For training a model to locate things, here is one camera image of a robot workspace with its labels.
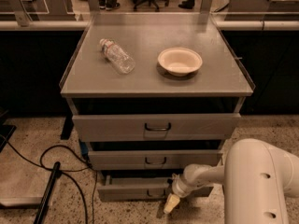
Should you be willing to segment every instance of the shoe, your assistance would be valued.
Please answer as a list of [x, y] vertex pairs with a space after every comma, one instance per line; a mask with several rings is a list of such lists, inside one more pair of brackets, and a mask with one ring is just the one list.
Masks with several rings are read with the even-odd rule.
[[178, 7], [183, 9], [193, 9], [194, 4], [191, 4], [189, 1], [184, 1], [181, 4], [179, 4]]
[[120, 3], [116, 3], [114, 7], [112, 5], [106, 4], [106, 11], [110, 11], [110, 10], [113, 10], [113, 9], [120, 8], [120, 6], [121, 6]]
[[100, 9], [105, 9], [106, 8], [106, 5], [105, 5], [105, 2], [104, 3], [102, 3], [102, 2], [100, 2]]

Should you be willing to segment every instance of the speckled floor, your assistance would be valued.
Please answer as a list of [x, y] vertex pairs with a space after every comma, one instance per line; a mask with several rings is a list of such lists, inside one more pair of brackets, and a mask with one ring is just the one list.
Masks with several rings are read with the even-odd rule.
[[[63, 144], [79, 154], [78, 136], [74, 130], [69, 140], [60, 140], [64, 119], [9, 119], [17, 130], [11, 144], [29, 160], [38, 163], [42, 152], [53, 145]], [[224, 159], [229, 147], [243, 138], [258, 138], [299, 156], [299, 116], [245, 116], [239, 122], [231, 139], [224, 144]], [[80, 169], [84, 165], [68, 151], [53, 149], [45, 157], [45, 165], [59, 161], [62, 169]], [[71, 173], [85, 195], [89, 223], [92, 218], [92, 196], [95, 174], [91, 170]], [[42, 196], [50, 173], [22, 160], [9, 147], [0, 153], [0, 197]], [[221, 186], [215, 185], [207, 198], [185, 200], [171, 215], [163, 214], [163, 201], [101, 203], [94, 195], [94, 223], [99, 224], [159, 224], [159, 223], [224, 223], [224, 197]], [[289, 221], [298, 223], [299, 199], [287, 199]], [[0, 223], [33, 223], [36, 209], [0, 210]], [[50, 208], [44, 223], [85, 223], [82, 200], [76, 186], [65, 176], [58, 179], [50, 199]]]

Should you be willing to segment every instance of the white bowl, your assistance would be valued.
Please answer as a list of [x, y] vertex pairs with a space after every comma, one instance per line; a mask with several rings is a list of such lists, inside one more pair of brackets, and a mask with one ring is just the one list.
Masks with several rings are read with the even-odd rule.
[[197, 71], [203, 64], [201, 56], [191, 49], [165, 49], [159, 54], [158, 62], [170, 74], [183, 77]]

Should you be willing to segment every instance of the black drawer handle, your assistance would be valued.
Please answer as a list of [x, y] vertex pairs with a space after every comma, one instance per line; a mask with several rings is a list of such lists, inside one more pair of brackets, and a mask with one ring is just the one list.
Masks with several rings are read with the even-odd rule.
[[159, 162], [151, 162], [151, 161], [148, 161], [148, 158], [146, 158], [146, 164], [149, 164], [149, 165], [163, 165], [163, 164], [166, 164], [166, 161], [167, 161], [166, 157], [164, 157], [163, 161], [159, 161]]
[[148, 190], [147, 195], [150, 198], [164, 198], [166, 196], [166, 191], [165, 191], [165, 189], [163, 189], [163, 194], [154, 194], [154, 195], [152, 195], [152, 194], [150, 194], [150, 191]]
[[144, 124], [144, 128], [147, 131], [169, 131], [171, 129], [171, 123], [168, 123], [166, 128], [150, 128], [147, 123]]

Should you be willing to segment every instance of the clear water bottle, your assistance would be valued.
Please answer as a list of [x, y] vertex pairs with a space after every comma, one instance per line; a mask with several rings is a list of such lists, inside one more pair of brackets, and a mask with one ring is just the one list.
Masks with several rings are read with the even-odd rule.
[[101, 39], [100, 46], [104, 55], [120, 74], [128, 74], [135, 67], [133, 58], [113, 40]]

